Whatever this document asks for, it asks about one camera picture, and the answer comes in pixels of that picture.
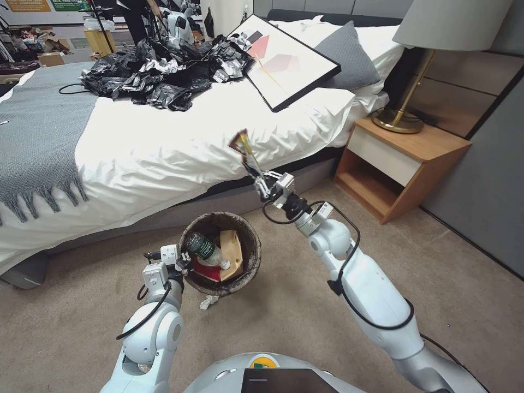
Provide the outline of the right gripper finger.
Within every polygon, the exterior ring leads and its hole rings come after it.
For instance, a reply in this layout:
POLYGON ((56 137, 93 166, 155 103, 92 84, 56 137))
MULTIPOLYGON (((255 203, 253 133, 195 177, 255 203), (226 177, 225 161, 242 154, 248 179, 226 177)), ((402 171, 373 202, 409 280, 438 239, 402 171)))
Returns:
POLYGON ((267 170, 267 171, 263 171, 263 172, 260 172, 258 174, 258 176, 256 177, 256 182, 257 183, 260 183, 260 184, 265 184, 265 185, 273 185, 275 184, 275 182, 277 182, 283 175, 278 173, 278 172, 275 172, 273 170, 267 170))
POLYGON ((276 179, 271 176, 257 176, 254 180, 254 186, 257 190, 261 202, 275 201, 274 184, 276 179))

